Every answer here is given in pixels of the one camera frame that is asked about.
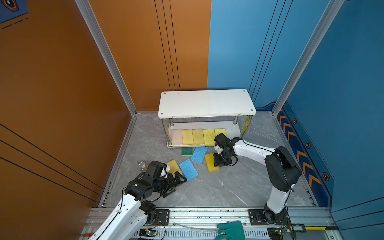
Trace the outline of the green rubber glove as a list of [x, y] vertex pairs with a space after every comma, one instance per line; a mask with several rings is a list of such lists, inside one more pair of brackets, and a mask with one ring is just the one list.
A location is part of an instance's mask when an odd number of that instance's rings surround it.
[[243, 224], [240, 221], [218, 224], [215, 240], [245, 240]]

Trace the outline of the yellow foam sponge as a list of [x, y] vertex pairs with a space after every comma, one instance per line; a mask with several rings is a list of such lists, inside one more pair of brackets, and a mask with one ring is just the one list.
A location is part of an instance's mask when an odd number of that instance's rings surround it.
[[204, 146], [205, 145], [203, 129], [194, 129], [193, 130], [193, 140], [194, 140], [194, 145], [196, 145], [196, 146]]
[[194, 144], [193, 130], [182, 130], [182, 140], [184, 146], [190, 146]]
[[176, 160], [172, 160], [166, 164], [167, 164], [168, 174], [172, 174], [175, 177], [176, 173], [180, 173], [183, 176], [183, 172], [179, 167], [178, 163], [176, 162]]

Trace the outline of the small circuit board right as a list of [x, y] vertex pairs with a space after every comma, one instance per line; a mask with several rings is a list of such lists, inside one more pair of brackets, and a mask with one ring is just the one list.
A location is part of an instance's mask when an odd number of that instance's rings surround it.
[[290, 235], [287, 229], [267, 229], [270, 240], [283, 240], [285, 235]]

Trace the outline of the red handled tool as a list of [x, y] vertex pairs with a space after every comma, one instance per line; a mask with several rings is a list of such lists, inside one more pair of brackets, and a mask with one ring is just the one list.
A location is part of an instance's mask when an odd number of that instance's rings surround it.
[[86, 234], [81, 234], [82, 238], [90, 238], [93, 236], [94, 233], [86, 233]]

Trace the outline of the small circuit board left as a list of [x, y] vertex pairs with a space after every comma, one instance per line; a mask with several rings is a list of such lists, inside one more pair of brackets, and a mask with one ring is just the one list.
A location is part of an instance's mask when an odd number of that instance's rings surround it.
[[155, 238], [158, 234], [158, 231], [155, 229], [140, 229], [139, 239], [144, 239], [144, 237]]

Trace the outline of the white two-tier shelf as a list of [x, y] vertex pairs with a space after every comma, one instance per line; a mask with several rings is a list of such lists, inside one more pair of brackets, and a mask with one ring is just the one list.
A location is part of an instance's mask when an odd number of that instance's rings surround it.
[[240, 129], [238, 119], [248, 121], [256, 114], [256, 108], [247, 90], [205, 90], [162, 92], [158, 117], [162, 120], [168, 148], [194, 147], [183, 144], [182, 130], [225, 129], [227, 137], [243, 137], [248, 127]]

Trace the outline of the yellow-green sponge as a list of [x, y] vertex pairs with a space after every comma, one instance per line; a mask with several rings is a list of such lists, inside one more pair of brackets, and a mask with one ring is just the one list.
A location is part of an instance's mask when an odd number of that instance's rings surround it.
[[225, 136], [227, 136], [227, 130], [226, 129], [214, 129], [214, 132], [215, 132], [216, 137], [220, 134], [224, 134]]
[[214, 146], [215, 145], [215, 130], [214, 129], [206, 129], [203, 130], [204, 134], [204, 144], [205, 146]]

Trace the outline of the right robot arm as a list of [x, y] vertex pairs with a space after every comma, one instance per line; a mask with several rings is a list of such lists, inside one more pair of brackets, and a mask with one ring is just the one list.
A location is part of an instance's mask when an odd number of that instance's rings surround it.
[[214, 166], [234, 166], [238, 157], [246, 157], [264, 165], [267, 169], [272, 190], [262, 213], [263, 221], [274, 225], [283, 222], [288, 216], [286, 203], [290, 193], [303, 172], [287, 148], [267, 148], [235, 137], [229, 139], [224, 134], [214, 138]]

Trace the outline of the pale pink foam sponge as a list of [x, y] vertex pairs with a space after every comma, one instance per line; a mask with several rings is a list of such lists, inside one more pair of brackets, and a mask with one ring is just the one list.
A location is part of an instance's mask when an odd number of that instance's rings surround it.
[[173, 146], [181, 146], [183, 144], [182, 129], [173, 129], [171, 131], [171, 141]]

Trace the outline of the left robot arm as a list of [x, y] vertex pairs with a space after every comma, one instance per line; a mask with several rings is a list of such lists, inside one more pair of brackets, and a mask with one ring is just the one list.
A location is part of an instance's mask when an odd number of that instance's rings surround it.
[[167, 164], [150, 162], [145, 172], [122, 189], [120, 202], [90, 239], [129, 240], [141, 227], [151, 224], [155, 219], [155, 201], [147, 199], [153, 193], [165, 198], [187, 181], [178, 171], [172, 174]]

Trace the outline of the yellow foam sponge front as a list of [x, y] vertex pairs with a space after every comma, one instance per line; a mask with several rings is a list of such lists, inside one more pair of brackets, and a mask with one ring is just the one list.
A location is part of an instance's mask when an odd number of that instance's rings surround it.
[[182, 130], [182, 140], [184, 146], [190, 146], [194, 144], [193, 130]]

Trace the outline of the green scouring sponge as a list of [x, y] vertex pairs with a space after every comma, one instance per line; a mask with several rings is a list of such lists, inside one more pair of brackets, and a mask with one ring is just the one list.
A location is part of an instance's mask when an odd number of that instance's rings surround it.
[[194, 148], [193, 147], [186, 147], [182, 149], [182, 156], [183, 157], [191, 157], [193, 155]]

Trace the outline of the thick yellow sponge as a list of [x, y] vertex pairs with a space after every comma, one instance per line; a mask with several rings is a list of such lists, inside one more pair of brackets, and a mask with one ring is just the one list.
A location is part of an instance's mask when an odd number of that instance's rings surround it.
[[205, 161], [209, 172], [215, 172], [220, 169], [220, 167], [215, 166], [214, 154], [205, 155]]

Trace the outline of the blue sponge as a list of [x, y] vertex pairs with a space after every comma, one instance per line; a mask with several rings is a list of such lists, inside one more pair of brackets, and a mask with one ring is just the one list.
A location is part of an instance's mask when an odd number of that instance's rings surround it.
[[207, 147], [196, 147], [191, 156], [191, 161], [202, 164], [204, 157], [208, 151]]
[[187, 181], [191, 181], [199, 175], [191, 160], [186, 160], [180, 163], [179, 167], [182, 170]]

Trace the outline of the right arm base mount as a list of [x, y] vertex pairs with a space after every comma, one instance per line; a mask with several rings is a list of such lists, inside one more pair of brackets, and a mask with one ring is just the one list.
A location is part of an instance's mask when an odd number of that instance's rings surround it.
[[284, 208], [280, 213], [275, 214], [272, 210], [266, 209], [250, 209], [248, 210], [249, 219], [252, 226], [258, 225], [284, 225], [291, 224], [288, 214], [288, 208]]

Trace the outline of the small circuit board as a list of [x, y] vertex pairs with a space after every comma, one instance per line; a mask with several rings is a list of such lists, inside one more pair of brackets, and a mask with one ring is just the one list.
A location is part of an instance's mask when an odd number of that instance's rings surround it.
[[140, 229], [139, 239], [144, 239], [144, 237], [155, 238], [158, 234], [158, 231], [155, 229]]
[[290, 235], [287, 229], [267, 229], [270, 240], [283, 240], [285, 235]]

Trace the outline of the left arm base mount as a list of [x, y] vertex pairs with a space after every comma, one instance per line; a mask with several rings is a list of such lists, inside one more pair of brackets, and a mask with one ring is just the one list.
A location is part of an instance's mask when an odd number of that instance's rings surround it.
[[170, 209], [156, 209], [151, 214], [150, 220], [151, 226], [157, 225], [158, 221], [160, 222], [160, 225], [163, 224], [164, 226], [168, 226], [170, 220]]

